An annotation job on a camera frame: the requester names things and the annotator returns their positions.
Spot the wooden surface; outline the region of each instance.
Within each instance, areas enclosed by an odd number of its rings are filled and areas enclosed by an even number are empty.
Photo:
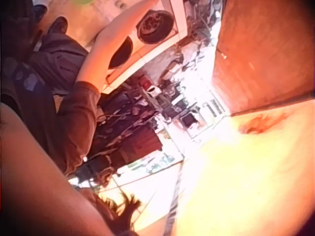
[[[172,236],[293,236],[315,209],[315,101],[233,118],[182,170]],[[288,117],[262,134],[238,127]]]
[[[314,90],[314,19],[299,0],[228,0],[212,85],[230,112]]]

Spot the person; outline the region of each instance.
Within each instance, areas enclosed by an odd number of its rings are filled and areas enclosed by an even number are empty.
[[[9,1],[9,6],[16,1]],[[47,76],[54,70],[46,69],[45,74],[41,73],[36,67],[40,61],[35,59],[35,54],[28,61],[24,60],[30,35],[34,32],[34,16],[31,16],[33,13],[30,7],[17,13],[14,7],[1,9],[1,46],[4,48],[1,52],[1,102],[18,114],[65,175],[74,172],[82,164],[91,147],[96,128],[97,102],[112,56],[157,1],[142,0],[136,3],[98,34],[91,51],[82,57],[82,66],[79,66],[77,75],[72,76],[75,80],[67,88],[69,93],[61,102],[58,112],[51,87],[60,88],[50,83],[53,81],[58,84],[59,81],[50,80]],[[21,2],[32,5],[32,0],[18,1],[17,5],[23,5]],[[51,31],[47,38],[57,34],[60,37],[59,32]],[[43,45],[37,55],[46,46]]]
[[[137,236],[124,210],[90,189],[76,191],[18,115],[1,103],[1,231],[10,235]]]

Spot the shoe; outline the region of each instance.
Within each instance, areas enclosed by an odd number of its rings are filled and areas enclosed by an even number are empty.
[[[68,21],[65,17],[58,17],[50,26],[48,33],[63,33],[65,34],[68,29]]]
[[[48,8],[44,5],[36,5],[33,9],[35,14],[35,21],[38,24],[44,18]]]

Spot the red object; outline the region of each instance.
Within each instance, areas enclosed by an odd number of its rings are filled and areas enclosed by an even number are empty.
[[[152,86],[151,80],[147,76],[142,76],[140,79],[140,86],[145,90],[148,91],[148,89]]]

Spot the pants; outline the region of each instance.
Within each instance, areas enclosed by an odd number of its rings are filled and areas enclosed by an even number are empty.
[[[50,34],[27,65],[21,63],[23,52],[29,50],[24,42],[36,27],[31,23],[32,0],[7,2],[5,11],[1,9],[1,62],[7,62],[5,69],[1,68],[1,74],[6,74],[1,96],[5,89],[3,95],[23,111],[23,122],[38,143],[65,174],[72,173],[88,154],[96,128],[100,94],[89,83],[74,84],[88,52],[66,35]],[[57,113],[51,91],[68,93]]]
[[[80,68],[88,54],[78,42],[65,34],[43,36],[42,46],[33,52],[28,64],[51,88],[53,94],[71,91]]]

